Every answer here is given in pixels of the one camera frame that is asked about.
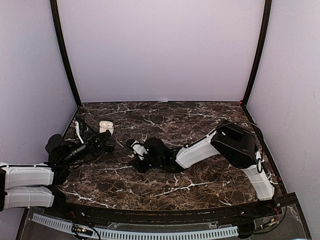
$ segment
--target marble table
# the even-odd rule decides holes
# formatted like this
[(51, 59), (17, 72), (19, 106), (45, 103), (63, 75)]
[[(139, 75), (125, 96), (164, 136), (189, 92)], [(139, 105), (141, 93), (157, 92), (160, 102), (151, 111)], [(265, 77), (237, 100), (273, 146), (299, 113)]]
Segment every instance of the marble table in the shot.
[[(203, 160), (184, 172), (161, 169), (139, 173), (128, 165), (128, 139), (143, 142), (157, 137), (175, 148), (209, 133), (221, 120), (248, 121), (237, 102), (115, 102), (85, 103), (77, 116), (96, 130), (99, 121), (112, 121), (108, 141), (112, 153), (71, 172), (59, 186), (70, 203), (122, 210), (197, 210), (257, 201), (247, 176), (221, 155)], [(71, 123), (65, 140), (78, 141)], [(266, 169), (275, 174), (266, 157)]]

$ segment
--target black post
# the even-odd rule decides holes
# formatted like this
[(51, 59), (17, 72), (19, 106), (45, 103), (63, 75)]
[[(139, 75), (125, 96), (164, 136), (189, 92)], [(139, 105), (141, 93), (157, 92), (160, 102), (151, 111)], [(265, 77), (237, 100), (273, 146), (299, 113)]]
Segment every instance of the black post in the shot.
[(78, 107), (80, 107), (82, 103), (81, 103), (81, 99), (80, 99), (80, 96), (79, 96), (79, 93), (77, 90), (74, 76), (71, 71), (71, 66), (70, 66), (70, 62), (69, 62), (69, 58), (68, 58), (68, 54), (67, 54), (65, 40), (64, 40), (64, 36), (63, 36), (62, 28), (61, 28), (57, 0), (50, 0), (50, 5), (51, 5), (52, 18), (53, 18), (53, 23), (54, 23), (54, 28), (55, 28), (55, 34), (56, 34), (56, 38), (58, 40), (60, 54), (62, 57), (65, 73), (68, 78), (75, 103)]
[(249, 101), (252, 88), (254, 87), (255, 79), (257, 76), (257, 72), (258, 72), (258, 68), (259, 68), (259, 64), (260, 64), (260, 60), (261, 60), (261, 56), (262, 56), (262, 51), (264, 49), (266, 35), (267, 35), (267, 29), (268, 29), (268, 23), (269, 23), (269, 17), (270, 17), (270, 12), (271, 12), (271, 4), (272, 4), (272, 0), (265, 0), (258, 45), (256, 47), (256, 52), (255, 52), (255, 56), (254, 56), (254, 61), (253, 61), (248, 85), (246, 86), (243, 100), (241, 101), (242, 104), (245, 106), (247, 105), (247, 103)]

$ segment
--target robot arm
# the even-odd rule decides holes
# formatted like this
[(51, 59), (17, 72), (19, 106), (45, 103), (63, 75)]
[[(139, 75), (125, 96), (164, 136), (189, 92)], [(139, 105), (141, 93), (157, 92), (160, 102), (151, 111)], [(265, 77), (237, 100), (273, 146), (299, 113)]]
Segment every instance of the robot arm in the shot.
[(45, 146), (49, 161), (35, 165), (7, 164), (0, 162), (0, 212), (3, 209), (27, 207), (51, 207), (65, 201), (66, 196), (54, 188), (64, 183), (72, 166), (79, 166), (103, 151), (112, 152), (114, 146), (107, 144), (109, 130), (86, 134), (86, 123), (77, 119), (78, 144), (65, 142), (60, 134), (53, 135)]
[(255, 137), (231, 122), (222, 121), (208, 135), (179, 149), (170, 150), (161, 139), (155, 137), (147, 139), (144, 144), (129, 140), (127, 145), (137, 155), (129, 163), (141, 173), (149, 168), (178, 173), (221, 154), (231, 165), (247, 175), (260, 201), (271, 200), (274, 196), (275, 187), (262, 168), (263, 160)]

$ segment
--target white wall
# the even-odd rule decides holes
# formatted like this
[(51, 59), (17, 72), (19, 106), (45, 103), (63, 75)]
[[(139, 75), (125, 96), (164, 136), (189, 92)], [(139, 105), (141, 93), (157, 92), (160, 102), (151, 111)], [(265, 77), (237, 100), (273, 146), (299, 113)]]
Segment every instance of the white wall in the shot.
[[(50, 1), (0, 3), (0, 162), (41, 163), (76, 111)], [(0, 239), (16, 238), (23, 209), (0, 212)]]
[(83, 102), (240, 101), (264, 0), (59, 0)]
[(273, 1), (248, 109), (320, 236), (320, 1)]

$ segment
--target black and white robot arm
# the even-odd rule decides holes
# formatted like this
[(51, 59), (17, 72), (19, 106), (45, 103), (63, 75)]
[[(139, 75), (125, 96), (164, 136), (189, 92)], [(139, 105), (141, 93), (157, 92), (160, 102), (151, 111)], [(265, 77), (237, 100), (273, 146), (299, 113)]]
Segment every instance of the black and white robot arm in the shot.
[(60, 134), (53, 135), (45, 146), (49, 161), (34, 164), (8, 164), (0, 162), (0, 212), (3, 209), (25, 207), (51, 207), (65, 201), (65, 195), (56, 185), (63, 184), (74, 166), (80, 166), (103, 151), (112, 152), (114, 146), (106, 143), (111, 132), (86, 133), (83, 119), (77, 119), (76, 134), (80, 142), (66, 142)]
[(211, 156), (221, 154), (231, 165), (247, 175), (260, 201), (271, 200), (275, 194), (271, 176), (267, 176), (262, 167), (263, 159), (255, 137), (244, 128), (226, 120), (208, 135), (179, 149), (169, 149), (161, 139), (155, 137), (147, 139), (143, 144), (129, 140), (127, 146), (137, 156), (129, 163), (141, 173), (149, 168), (178, 173)]

